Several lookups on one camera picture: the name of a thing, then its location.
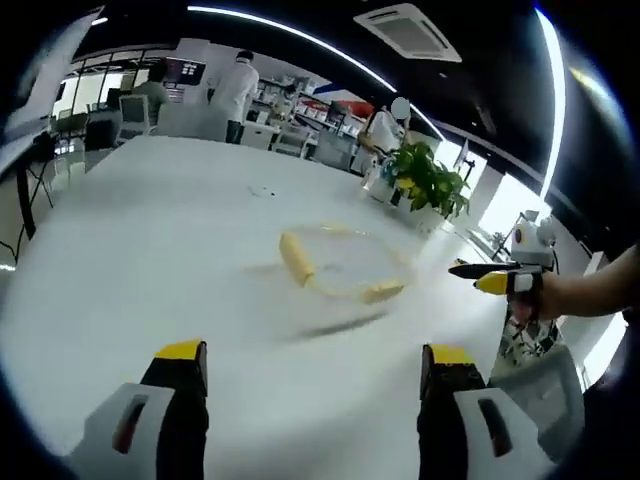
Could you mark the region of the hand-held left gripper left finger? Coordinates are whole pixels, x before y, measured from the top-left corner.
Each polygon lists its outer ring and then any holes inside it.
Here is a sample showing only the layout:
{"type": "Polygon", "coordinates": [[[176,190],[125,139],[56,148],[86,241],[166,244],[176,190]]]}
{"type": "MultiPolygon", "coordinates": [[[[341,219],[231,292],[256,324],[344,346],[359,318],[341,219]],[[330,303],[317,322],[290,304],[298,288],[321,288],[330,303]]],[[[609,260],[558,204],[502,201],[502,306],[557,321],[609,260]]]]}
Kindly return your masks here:
{"type": "Polygon", "coordinates": [[[163,347],[86,418],[67,465],[78,479],[202,479],[207,394],[206,342],[163,347]]]}

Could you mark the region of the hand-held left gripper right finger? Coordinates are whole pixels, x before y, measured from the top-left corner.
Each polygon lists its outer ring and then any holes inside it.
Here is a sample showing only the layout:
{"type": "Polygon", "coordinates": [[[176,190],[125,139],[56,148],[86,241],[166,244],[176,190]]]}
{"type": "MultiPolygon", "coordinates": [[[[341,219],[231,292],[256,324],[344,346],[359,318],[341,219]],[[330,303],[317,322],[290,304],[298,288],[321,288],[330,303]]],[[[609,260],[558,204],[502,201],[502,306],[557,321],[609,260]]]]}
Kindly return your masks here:
{"type": "Polygon", "coordinates": [[[543,479],[565,456],[560,376],[531,365],[485,380],[462,348],[422,348],[422,479],[543,479]]]}

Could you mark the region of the person's right hand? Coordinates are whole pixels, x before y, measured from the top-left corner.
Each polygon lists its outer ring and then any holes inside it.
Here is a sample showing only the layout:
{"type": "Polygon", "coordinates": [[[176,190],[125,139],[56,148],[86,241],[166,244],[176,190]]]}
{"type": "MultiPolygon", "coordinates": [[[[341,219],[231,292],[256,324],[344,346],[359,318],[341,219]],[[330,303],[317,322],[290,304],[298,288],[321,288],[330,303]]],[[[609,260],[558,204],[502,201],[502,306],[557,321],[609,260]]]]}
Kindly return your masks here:
{"type": "Polygon", "coordinates": [[[562,315],[562,282],[554,273],[541,276],[542,286],[534,291],[508,296],[513,317],[520,323],[551,321],[562,315]]]}

